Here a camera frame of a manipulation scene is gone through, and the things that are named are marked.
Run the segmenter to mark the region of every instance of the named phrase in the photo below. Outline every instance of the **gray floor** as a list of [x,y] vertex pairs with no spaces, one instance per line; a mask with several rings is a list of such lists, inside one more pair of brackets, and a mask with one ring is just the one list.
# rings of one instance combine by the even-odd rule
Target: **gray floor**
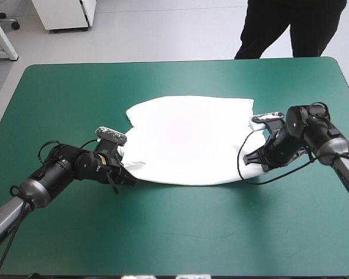
[[[32,64],[231,59],[246,6],[247,0],[98,0],[90,31],[50,34],[30,0],[7,0],[2,10],[18,17],[21,29],[4,28],[20,58],[0,61],[0,119]],[[349,83],[349,3],[324,56],[337,59]],[[288,31],[263,54],[276,57],[291,57]]]

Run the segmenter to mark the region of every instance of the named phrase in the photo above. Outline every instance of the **white cabinet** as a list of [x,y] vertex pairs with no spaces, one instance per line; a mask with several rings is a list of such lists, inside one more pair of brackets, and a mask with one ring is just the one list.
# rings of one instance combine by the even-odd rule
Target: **white cabinet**
[[46,30],[93,25],[96,0],[32,0]]

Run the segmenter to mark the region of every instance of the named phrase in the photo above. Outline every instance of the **black cable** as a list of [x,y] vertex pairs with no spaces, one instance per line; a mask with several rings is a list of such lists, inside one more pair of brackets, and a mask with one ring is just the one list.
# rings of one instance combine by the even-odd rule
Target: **black cable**
[[45,144],[43,144],[43,145],[41,146],[39,152],[37,153],[37,157],[38,157],[38,159],[39,159],[39,162],[42,164],[42,167],[43,167],[42,174],[40,175],[40,177],[44,176],[45,171],[46,171],[46,168],[47,168],[47,167],[45,166],[45,163],[44,163],[43,160],[41,159],[41,151],[42,151],[46,146],[51,145],[51,144],[58,144],[58,145],[60,145],[60,142],[57,141],[56,139],[55,139],[55,140],[53,139],[52,141],[48,141],[48,142],[46,142]]
[[83,148],[84,146],[90,144],[91,142],[98,141],[98,139],[92,139],[91,141],[87,141],[85,144],[83,144],[80,148]]
[[[19,190],[19,193],[14,194],[13,193],[13,189]],[[16,233],[18,231],[19,225],[22,222],[22,219],[23,219],[23,216],[24,216],[24,211],[26,210],[26,205],[29,203],[31,208],[34,209],[34,205],[32,204],[31,197],[30,196],[26,196],[21,188],[19,188],[17,186],[11,186],[10,194],[12,196],[18,196],[19,198],[21,198],[23,200],[23,204],[22,204],[22,207],[21,207],[21,211],[20,211],[19,217],[17,218],[17,220],[16,220],[16,222],[15,222],[13,228],[12,228],[12,235],[10,236],[10,240],[9,240],[5,250],[4,250],[4,253],[1,256],[1,259],[0,259],[0,269],[1,269],[2,265],[3,265],[3,263],[4,263],[6,255],[9,252],[10,246],[12,246],[12,243],[13,243],[14,237],[16,236]]]
[[240,168],[239,168],[239,157],[240,157],[241,150],[243,149],[243,146],[244,146],[245,143],[247,142],[247,139],[248,139],[248,138],[250,137],[250,135],[252,135],[254,132],[255,132],[255,131],[250,132],[249,135],[245,138],[245,140],[244,140],[242,146],[240,147],[240,149],[239,149],[239,151],[238,151],[238,157],[237,157],[237,169],[238,169],[238,174],[239,174],[240,178],[242,179],[242,181],[243,181],[243,182],[246,182],[246,183],[248,183],[248,184],[252,184],[252,185],[264,185],[264,184],[267,184],[267,183],[271,183],[271,182],[276,181],[276,180],[278,180],[278,179],[281,179],[281,178],[283,178],[283,177],[285,177],[285,176],[288,176],[288,175],[290,175],[290,174],[292,174],[292,173],[294,173],[294,172],[296,172],[296,171],[298,171],[298,170],[301,170],[301,169],[303,169],[303,168],[309,166],[311,163],[314,163],[314,162],[315,162],[316,160],[318,160],[319,158],[324,157],[324,156],[328,156],[328,155],[333,155],[333,156],[334,156],[334,160],[335,160],[336,158],[338,158],[338,157],[342,157],[342,158],[349,159],[349,155],[346,155],[346,154],[339,154],[339,153],[323,153],[323,154],[321,154],[321,155],[319,155],[319,156],[317,156],[317,157],[314,157],[314,158],[312,157],[312,158],[311,158],[308,162],[306,162],[305,164],[301,165],[300,167],[297,167],[296,169],[293,169],[293,170],[291,170],[291,171],[288,171],[288,172],[282,174],[281,176],[277,176],[277,177],[275,177],[275,178],[273,178],[273,179],[270,179],[270,180],[267,180],[267,181],[263,181],[263,182],[250,182],[250,181],[247,181],[247,180],[242,176],[242,174],[241,174],[241,172],[240,172]]

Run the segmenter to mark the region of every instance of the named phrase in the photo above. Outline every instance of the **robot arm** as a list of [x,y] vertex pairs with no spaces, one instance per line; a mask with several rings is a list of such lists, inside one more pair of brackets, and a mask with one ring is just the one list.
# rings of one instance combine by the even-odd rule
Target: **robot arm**
[[126,136],[106,127],[98,128],[96,133],[99,143],[95,151],[58,144],[43,166],[21,183],[19,188],[28,202],[24,204],[24,200],[14,197],[0,208],[0,246],[19,218],[22,221],[36,208],[49,205],[74,179],[110,184],[116,193],[117,184],[136,183],[117,154],[117,147],[125,144]]
[[272,113],[251,119],[253,130],[267,128],[270,136],[264,146],[243,157],[244,163],[261,164],[264,171],[287,166],[304,153],[313,153],[338,175],[349,193],[349,140],[330,121],[324,103],[292,106],[283,121]]

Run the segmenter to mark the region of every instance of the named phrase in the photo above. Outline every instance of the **person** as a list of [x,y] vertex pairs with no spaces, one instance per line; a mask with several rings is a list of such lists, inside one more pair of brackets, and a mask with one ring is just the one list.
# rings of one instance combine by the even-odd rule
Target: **person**
[[260,58],[290,25],[294,57],[321,56],[347,0],[248,0],[235,59]]

